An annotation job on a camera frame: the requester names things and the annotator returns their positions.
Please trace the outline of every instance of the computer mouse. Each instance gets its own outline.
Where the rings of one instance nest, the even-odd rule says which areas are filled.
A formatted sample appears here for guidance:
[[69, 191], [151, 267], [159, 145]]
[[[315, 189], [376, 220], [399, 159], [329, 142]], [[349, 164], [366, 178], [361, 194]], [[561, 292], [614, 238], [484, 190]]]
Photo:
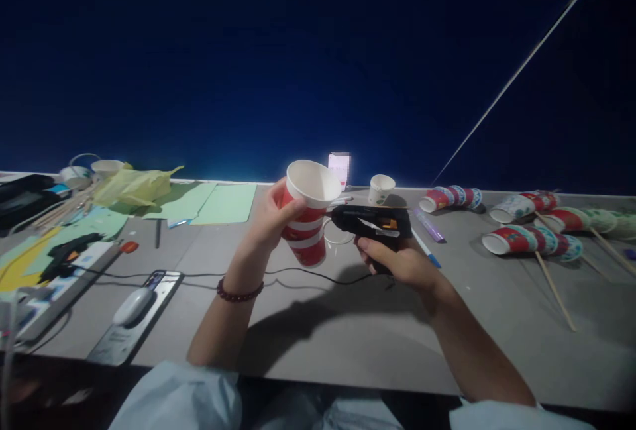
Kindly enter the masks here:
[[152, 299], [154, 291], [148, 288], [139, 288], [133, 291], [113, 316], [113, 324], [128, 325], [137, 319]]

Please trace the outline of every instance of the black hot glue gun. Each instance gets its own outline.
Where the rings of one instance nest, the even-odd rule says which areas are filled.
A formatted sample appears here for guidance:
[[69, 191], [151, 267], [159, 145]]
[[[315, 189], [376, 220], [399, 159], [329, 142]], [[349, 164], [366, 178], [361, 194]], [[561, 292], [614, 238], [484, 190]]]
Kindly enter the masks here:
[[[413, 237], [409, 213], [404, 208], [339, 205], [326, 216], [341, 230], [379, 241], [393, 251], [398, 250], [400, 240]], [[373, 261], [373, 267], [379, 274], [391, 274], [386, 266], [376, 261]]]

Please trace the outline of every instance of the paper sheet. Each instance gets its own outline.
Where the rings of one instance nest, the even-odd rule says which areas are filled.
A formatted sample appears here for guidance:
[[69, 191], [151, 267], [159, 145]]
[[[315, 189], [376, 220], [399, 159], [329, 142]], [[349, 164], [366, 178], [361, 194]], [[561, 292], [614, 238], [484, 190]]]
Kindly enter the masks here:
[[53, 261], [53, 258], [48, 256], [48, 252], [58, 244], [69, 242], [90, 233], [101, 233], [105, 235], [103, 241], [108, 241], [119, 233], [126, 224], [127, 219], [128, 215], [116, 213], [108, 208], [94, 206], [88, 216], [62, 228], [54, 238], [51, 238], [42, 249], [42, 252], [25, 270], [24, 276], [40, 274], [44, 271]]
[[218, 185], [191, 225], [243, 223], [250, 217], [256, 185]]
[[43, 237], [29, 237], [3, 256], [0, 266], [0, 292], [10, 292], [20, 286], [35, 286], [38, 283], [39, 273], [28, 276], [23, 274], [61, 230], [54, 228]]
[[170, 193], [155, 200], [156, 206], [149, 207], [144, 219], [193, 219], [199, 214], [212, 194], [216, 183], [194, 182], [190, 184], [172, 184]]

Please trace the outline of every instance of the table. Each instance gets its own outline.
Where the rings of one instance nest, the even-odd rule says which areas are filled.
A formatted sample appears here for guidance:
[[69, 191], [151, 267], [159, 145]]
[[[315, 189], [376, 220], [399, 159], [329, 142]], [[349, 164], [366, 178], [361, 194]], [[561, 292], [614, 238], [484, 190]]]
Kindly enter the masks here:
[[[266, 188], [258, 186], [255, 204]], [[353, 204], [363, 204], [367, 193], [367, 189], [359, 189], [347, 194], [354, 196]], [[484, 204], [490, 208], [506, 194], [484, 192]], [[391, 199], [394, 205], [415, 207], [422, 195], [422, 189], [397, 189]], [[636, 209], [635, 203], [624, 197], [562, 195], [562, 204]], [[629, 408], [636, 382], [636, 278], [588, 237], [582, 238], [586, 255], [603, 268], [612, 283], [580, 260], [571, 264], [548, 260], [555, 285], [578, 327], [573, 333], [535, 259], [494, 256], [481, 245], [480, 237], [498, 227], [487, 213], [443, 209], [430, 218], [447, 243], [433, 242], [416, 220], [413, 227], [442, 264], [442, 273], [540, 402], [616, 411]], [[139, 274], [168, 269], [186, 274], [222, 273], [249, 226], [182, 225], [168, 230], [164, 223], [162, 244], [156, 250], [154, 221], [131, 218], [120, 237], [134, 238], [140, 247], [121, 255], [108, 272]], [[326, 234], [334, 241], [343, 236], [331, 224]], [[282, 241], [272, 253], [267, 271], [292, 266], [299, 265]], [[342, 281], [367, 273], [352, 243], [328, 248], [327, 258], [313, 271]], [[186, 278], [133, 364], [185, 361], [218, 279]], [[143, 281], [101, 277], [69, 316], [43, 338], [44, 345], [36, 354], [85, 358], [133, 290], [126, 285], [138, 286]], [[297, 270], [267, 275], [265, 281], [239, 359], [238, 369], [243, 374], [458, 393], [421, 304], [409, 289], [390, 287], [385, 276], [338, 286]]]

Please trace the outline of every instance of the red beaded bracelet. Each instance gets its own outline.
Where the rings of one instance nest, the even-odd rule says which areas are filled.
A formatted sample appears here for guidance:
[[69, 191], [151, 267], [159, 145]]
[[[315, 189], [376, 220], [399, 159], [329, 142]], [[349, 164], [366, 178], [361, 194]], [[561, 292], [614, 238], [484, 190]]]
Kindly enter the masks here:
[[250, 292], [249, 294], [230, 294], [229, 292], [223, 289], [224, 279], [225, 278], [221, 278], [221, 281], [219, 281], [219, 283], [217, 284], [217, 294], [219, 295], [221, 299], [224, 299], [225, 301], [230, 301], [230, 302], [251, 301], [252, 299], [254, 299], [256, 296], [260, 294], [260, 292], [263, 290], [263, 286], [265, 286], [265, 283], [261, 282], [258, 289], [256, 291]]

